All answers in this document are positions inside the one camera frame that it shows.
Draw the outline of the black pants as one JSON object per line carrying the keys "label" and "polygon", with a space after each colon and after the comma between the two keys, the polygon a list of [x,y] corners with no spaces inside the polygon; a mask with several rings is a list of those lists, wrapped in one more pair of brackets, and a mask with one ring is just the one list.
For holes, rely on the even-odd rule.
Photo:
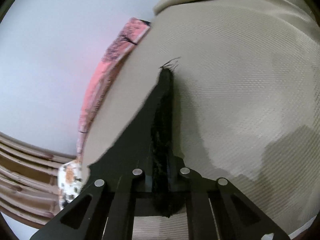
{"label": "black pants", "polygon": [[146,197],[151,208],[143,214],[170,217],[183,206],[172,151],[174,74],[160,67],[157,82],[137,114],[112,146],[89,165],[90,184],[104,180],[112,192]]}

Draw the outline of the white floral pillow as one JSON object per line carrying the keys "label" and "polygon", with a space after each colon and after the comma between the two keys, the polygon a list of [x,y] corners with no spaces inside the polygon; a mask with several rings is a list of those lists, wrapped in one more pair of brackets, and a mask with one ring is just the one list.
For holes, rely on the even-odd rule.
{"label": "white floral pillow", "polygon": [[78,158],[59,167],[57,185],[59,208],[63,210],[79,195],[82,188],[82,168]]}

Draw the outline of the beige curtain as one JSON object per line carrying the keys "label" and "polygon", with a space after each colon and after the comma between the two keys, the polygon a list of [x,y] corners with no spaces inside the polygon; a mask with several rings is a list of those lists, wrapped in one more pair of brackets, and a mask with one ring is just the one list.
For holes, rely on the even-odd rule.
{"label": "beige curtain", "polygon": [[1,134],[1,212],[42,228],[59,212],[58,169],[73,159]]}

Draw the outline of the beige textured bed sheet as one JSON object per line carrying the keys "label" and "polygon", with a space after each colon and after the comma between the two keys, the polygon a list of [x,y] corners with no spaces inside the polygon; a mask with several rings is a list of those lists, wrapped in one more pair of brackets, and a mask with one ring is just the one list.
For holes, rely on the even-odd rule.
{"label": "beige textured bed sheet", "polygon": [[107,93],[84,149],[99,159],[176,58],[173,151],[225,177],[290,237],[319,212],[319,28],[296,5],[216,0],[168,7]]}

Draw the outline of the pink striped tree pillow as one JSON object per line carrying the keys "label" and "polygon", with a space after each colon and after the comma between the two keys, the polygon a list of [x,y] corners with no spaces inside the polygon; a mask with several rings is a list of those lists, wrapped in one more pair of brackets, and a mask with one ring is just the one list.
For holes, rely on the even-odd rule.
{"label": "pink striped tree pillow", "polygon": [[93,120],[104,98],[116,79],[121,66],[127,56],[136,48],[140,40],[150,29],[150,22],[131,18],[109,45],[87,86],[81,107],[78,140],[76,144],[77,156],[81,156]]}

